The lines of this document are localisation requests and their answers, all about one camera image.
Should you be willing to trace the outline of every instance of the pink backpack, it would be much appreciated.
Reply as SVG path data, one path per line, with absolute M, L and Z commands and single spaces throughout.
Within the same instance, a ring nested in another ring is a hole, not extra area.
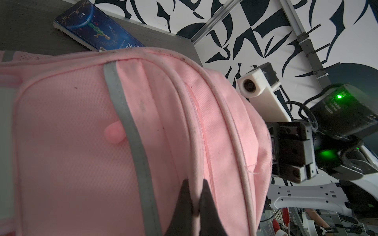
M 270 135 L 222 74 L 159 48 L 1 58 L 16 235 L 256 234 Z

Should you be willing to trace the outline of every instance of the black and white patterned wall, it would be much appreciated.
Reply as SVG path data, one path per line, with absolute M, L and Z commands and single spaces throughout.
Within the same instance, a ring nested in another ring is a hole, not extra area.
M 101 10 L 191 38 L 227 0 L 90 0 Z
M 306 31 L 321 24 L 310 38 L 315 49 L 331 44 L 317 53 L 324 67 L 341 63 L 330 77 L 347 69 L 358 80 L 375 77 L 369 91 L 376 90 L 378 1 L 291 1 Z M 238 78 L 270 62 L 291 100 L 304 102 L 321 89 L 279 0 L 243 0 L 195 48 L 204 67 L 222 72 L 236 88 Z

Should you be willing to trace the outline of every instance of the book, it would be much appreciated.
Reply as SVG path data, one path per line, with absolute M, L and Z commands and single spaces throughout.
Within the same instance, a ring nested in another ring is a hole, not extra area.
M 92 51 L 144 46 L 88 0 L 57 16 L 53 26 Z

